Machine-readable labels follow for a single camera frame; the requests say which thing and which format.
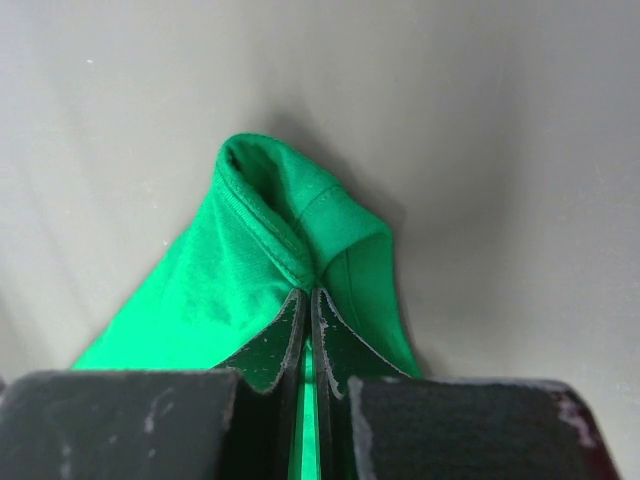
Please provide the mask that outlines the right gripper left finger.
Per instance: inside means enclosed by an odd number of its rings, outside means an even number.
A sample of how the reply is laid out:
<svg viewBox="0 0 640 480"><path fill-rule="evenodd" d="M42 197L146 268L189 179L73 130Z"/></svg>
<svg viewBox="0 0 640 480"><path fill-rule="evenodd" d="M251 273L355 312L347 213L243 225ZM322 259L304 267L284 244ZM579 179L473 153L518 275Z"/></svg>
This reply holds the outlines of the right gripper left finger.
<svg viewBox="0 0 640 480"><path fill-rule="evenodd" d="M305 295L209 370L40 371L1 391L5 479L285 479Z"/></svg>

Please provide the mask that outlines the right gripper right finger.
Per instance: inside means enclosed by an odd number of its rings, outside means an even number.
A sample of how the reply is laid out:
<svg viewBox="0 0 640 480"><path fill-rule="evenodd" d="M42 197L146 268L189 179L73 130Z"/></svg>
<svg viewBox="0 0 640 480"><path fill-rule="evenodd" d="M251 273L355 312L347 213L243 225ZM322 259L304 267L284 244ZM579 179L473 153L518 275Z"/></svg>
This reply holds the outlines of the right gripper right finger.
<svg viewBox="0 0 640 480"><path fill-rule="evenodd" d="M324 479L615 479L588 405L551 380L415 379L310 307Z"/></svg>

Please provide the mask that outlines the green t shirt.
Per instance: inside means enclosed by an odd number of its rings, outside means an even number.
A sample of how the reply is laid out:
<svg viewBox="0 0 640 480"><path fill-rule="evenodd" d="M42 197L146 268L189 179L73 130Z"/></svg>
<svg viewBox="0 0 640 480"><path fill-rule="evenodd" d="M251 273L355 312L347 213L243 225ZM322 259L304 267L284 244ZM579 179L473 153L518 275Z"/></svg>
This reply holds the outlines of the green t shirt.
<svg viewBox="0 0 640 480"><path fill-rule="evenodd" d="M211 368L274 320L291 291L316 288L383 358L419 374L389 227L293 147L237 134L191 224L74 368Z"/></svg>

